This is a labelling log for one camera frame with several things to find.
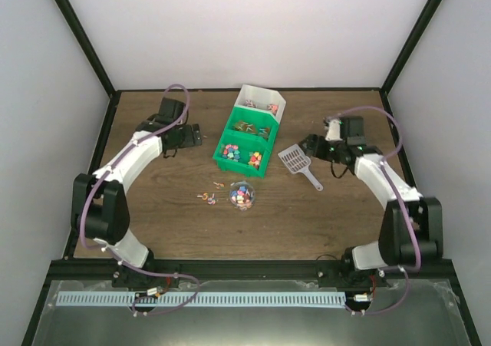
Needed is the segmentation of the clear plastic round container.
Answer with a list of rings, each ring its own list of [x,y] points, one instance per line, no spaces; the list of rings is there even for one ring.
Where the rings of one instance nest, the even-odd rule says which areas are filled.
[[[255,202],[253,186],[246,181],[232,183],[229,190],[229,201],[241,211],[252,208]]]

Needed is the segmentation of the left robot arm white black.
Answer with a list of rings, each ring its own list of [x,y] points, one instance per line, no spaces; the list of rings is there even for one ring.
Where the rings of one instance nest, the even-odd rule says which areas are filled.
[[[71,225],[82,243],[110,252],[128,265],[139,287],[157,278],[154,254],[131,232],[127,192],[150,162],[202,144],[198,124],[188,124],[189,103],[163,97],[159,111],[142,121],[129,142],[107,164],[74,179]]]

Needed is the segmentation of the green bin candies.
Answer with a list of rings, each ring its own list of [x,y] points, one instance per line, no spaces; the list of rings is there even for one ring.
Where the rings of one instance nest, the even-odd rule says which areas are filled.
[[[264,178],[272,154],[272,144],[262,137],[224,130],[213,159],[222,171]]]
[[[273,147],[279,122],[268,111],[251,107],[234,107],[226,122],[225,129],[261,137],[270,147]]]

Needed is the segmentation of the white bin striped candies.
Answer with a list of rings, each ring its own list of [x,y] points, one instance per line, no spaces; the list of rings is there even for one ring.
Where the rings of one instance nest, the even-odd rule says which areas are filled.
[[[269,114],[280,124],[286,108],[286,100],[278,91],[244,84],[234,106]]]

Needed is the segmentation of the lilac slotted plastic scoop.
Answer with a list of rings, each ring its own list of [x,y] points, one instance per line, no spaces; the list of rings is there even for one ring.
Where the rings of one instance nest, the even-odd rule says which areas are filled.
[[[310,171],[311,159],[306,156],[298,144],[293,144],[280,151],[278,157],[291,174],[301,173],[317,191],[322,191],[324,189],[322,184]]]

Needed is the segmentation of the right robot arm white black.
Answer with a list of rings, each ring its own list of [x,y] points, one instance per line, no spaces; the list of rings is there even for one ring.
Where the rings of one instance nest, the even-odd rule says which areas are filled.
[[[388,164],[376,146],[367,144],[360,116],[325,121],[325,134],[310,134],[299,146],[308,157],[341,164],[374,194],[384,209],[375,242],[345,250],[341,277],[357,287],[368,270],[404,267],[417,272],[427,262],[443,256],[442,205],[435,197],[423,196]]]

